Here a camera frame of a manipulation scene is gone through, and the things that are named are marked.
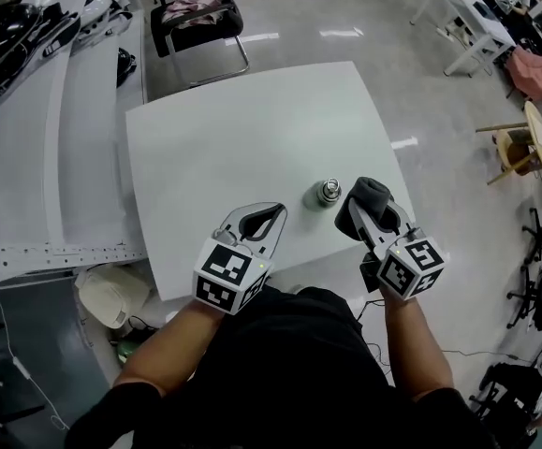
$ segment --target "white table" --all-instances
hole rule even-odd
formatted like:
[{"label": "white table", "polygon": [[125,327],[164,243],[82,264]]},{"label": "white table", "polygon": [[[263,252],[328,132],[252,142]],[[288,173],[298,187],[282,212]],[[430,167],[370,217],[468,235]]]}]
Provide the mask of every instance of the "white table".
[{"label": "white table", "polygon": [[[498,42],[501,46],[494,51],[490,57],[485,59],[485,61],[479,63],[473,70],[470,72],[470,75],[474,75],[477,71],[493,63],[493,61],[504,54],[511,47],[516,46],[516,42],[507,32],[505,27],[499,20],[491,20],[483,17],[478,10],[474,7],[476,2],[484,4],[483,0],[446,0],[451,7],[458,13],[460,18],[472,31],[473,35],[476,36],[477,41],[475,44],[468,48],[458,59],[448,66],[444,73],[449,76],[454,71],[460,67],[464,62],[469,60],[475,55],[479,55],[480,51],[483,50],[491,42]],[[412,18],[410,23],[413,25],[417,22],[420,16],[425,12],[432,0],[425,0],[420,8],[417,11],[417,14]]]},{"label": "white table", "polygon": [[235,208],[286,205],[275,269],[358,242],[311,212],[305,191],[358,176],[390,188],[414,221],[385,128],[354,64],[296,66],[219,81],[127,113],[129,155],[146,248],[162,299],[191,294],[204,240]]}]

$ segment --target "white cable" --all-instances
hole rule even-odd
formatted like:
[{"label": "white cable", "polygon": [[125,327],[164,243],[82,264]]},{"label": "white cable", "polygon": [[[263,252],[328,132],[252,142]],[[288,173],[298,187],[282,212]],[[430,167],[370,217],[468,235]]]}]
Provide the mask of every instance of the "white cable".
[{"label": "white cable", "polygon": [[12,363],[15,365],[15,367],[20,371],[20,373],[23,375],[23,377],[27,381],[31,381],[36,389],[41,393],[41,395],[48,401],[50,404],[50,407],[52,409],[53,415],[50,416],[50,420],[52,422],[52,425],[56,427],[59,430],[68,430],[68,425],[63,421],[63,418],[56,410],[56,406],[52,403],[52,401],[46,396],[46,393],[42,390],[41,387],[39,387],[39,384],[34,381],[34,378],[31,377],[31,374],[29,371],[25,368],[25,366],[22,364],[22,362],[19,360],[17,356],[14,355],[12,352],[12,348],[10,347],[10,335],[8,333],[8,324],[7,324],[7,318],[5,316],[5,310],[2,307],[2,303],[0,302],[0,314],[2,315],[2,323],[5,325],[5,333],[7,335],[7,347],[8,352],[10,353],[10,357],[12,357]]}]

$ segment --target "shiny concrete floor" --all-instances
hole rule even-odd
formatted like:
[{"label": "shiny concrete floor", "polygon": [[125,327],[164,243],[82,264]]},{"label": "shiny concrete floor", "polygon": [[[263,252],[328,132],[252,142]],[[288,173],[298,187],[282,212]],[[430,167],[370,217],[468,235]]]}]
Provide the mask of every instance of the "shiny concrete floor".
[{"label": "shiny concrete floor", "polygon": [[[474,132],[522,121],[521,102],[505,99],[504,78],[485,72],[472,79],[463,73],[446,77],[443,70],[461,46],[435,33],[432,16],[438,9],[416,26],[409,24],[422,0],[236,1],[245,20],[242,40],[251,72],[343,60],[356,64],[393,142],[417,220],[450,258],[438,285],[420,298],[442,347],[532,359],[542,333],[527,334],[525,323],[506,330],[515,304],[505,293],[519,286],[529,243],[520,226],[528,224],[531,206],[542,208],[542,182],[513,175],[488,187],[500,164],[490,134]],[[153,6],[152,0],[143,4]],[[237,47],[223,41],[178,56],[191,79],[241,64]],[[170,60],[157,57],[149,37],[146,61],[151,100],[178,90]],[[358,314],[369,298],[358,270],[363,253],[358,248],[283,271],[271,284],[327,287]],[[361,322],[366,340],[380,344],[388,360],[383,310],[370,307]],[[491,362],[505,360],[496,355],[447,358],[465,396],[476,391]]]}]

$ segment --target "wooden table leg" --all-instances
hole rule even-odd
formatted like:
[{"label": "wooden table leg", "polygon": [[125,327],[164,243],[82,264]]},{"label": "wooden table leg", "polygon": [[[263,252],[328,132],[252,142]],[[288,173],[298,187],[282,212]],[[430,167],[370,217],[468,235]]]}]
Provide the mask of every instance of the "wooden table leg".
[{"label": "wooden table leg", "polygon": [[524,158],[522,158],[520,161],[512,165],[510,168],[508,168],[506,171],[504,171],[501,175],[497,175],[495,178],[493,178],[491,181],[487,181],[487,184],[494,184],[496,181],[501,180],[502,178],[505,178],[507,175],[509,175],[512,171],[516,170],[517,168],[520,168],[522,165],[526,165],[528,162],[530,162],[535,157],[535,153],[532,152],[531,154],[527,154]]},{"label": "wooden table leg", "polygon": [[481,131],[495,131],[495,130],[525,130],[529,127],[528,124],[525,123],[509,123],[509,124],[497,124],[495,126],[485,126],[484,128],[478,128],[475,130],[475,133],[479,133]]}]

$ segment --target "table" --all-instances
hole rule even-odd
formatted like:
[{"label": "table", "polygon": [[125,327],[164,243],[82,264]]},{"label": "table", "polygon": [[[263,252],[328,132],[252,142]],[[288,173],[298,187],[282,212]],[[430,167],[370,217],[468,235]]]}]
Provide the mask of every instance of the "table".
[{"label": "table", "polygon": [[[496,181],[501,180],[502,178],[505,178],[507,175],[515,171],[516,169],[522,167],[523,165],[526,165],[529,161],[536,157],[541,161],[542,165],[542,145],[539,143],[536,132],[540,131],[542,129],[542,115],[539,112],[539,110],[536,108],[536,106],[530,102],[527,101],[524,104],[524,116],[526,117],[526,123],[511,123],[511,124],[499,124],[497,126],[487,126],[485,128],[478,128],[476,130],[477,133],[484,132],[484,131],[498,131],[507,132],[508,130],[516,129],[516,130],[523,130],[528,129],[531,133],[531,139],[533,141],[533,148],[535,148],[534,152],[531,152],[526,157],[519,160],[517,163],[513,165],[506,165],[507,168],[504,172],[502,172],[500,175],[496,176],[492,180],[488,181],[487,184],[493,184]],[[500,155],[502,154],[502,150],[500,149],[500,137],[497,138],[498,142],[498,152]]]},{"label": "table", "polygon": [[[416,15],[410,21],[411,24],[416,24],[417,20],[425,12],[429,4],[433,0],[425,0]],[[511,47],[516,46],[516,42],[507,32],[505,27],[499,20],[491,20],[483,17],[478,10],[474,7],[476,2],[483,4],[483,0],[446,0],[451,7],[458,13],[460,18],[473,32],[473,35],[478,37],[475,44],[468,48],[458,59],[446,68],[444,73],[449,76],[456,71],[460,65],[467,60],[473,58],[475,55],[480,55],[480,51],[487,47],[490,42],[500,43],[501,46],[491,54],[484,62],[476,65],[470,72],[470,76],[474,75],[477,71],[485,68],[487,65],[493,63],[493,61],[504,54]]]},{"label": "table", "polygon": [[286,205],[275,269],[358,242],[335,228],[341,205],[311,212],[315,182],[359,176],[414,212],[388,135],[351,62],[296,66],[187,90],[127,112],[139,220],[161,299],[191,294],[204,240],[235,208]]}]

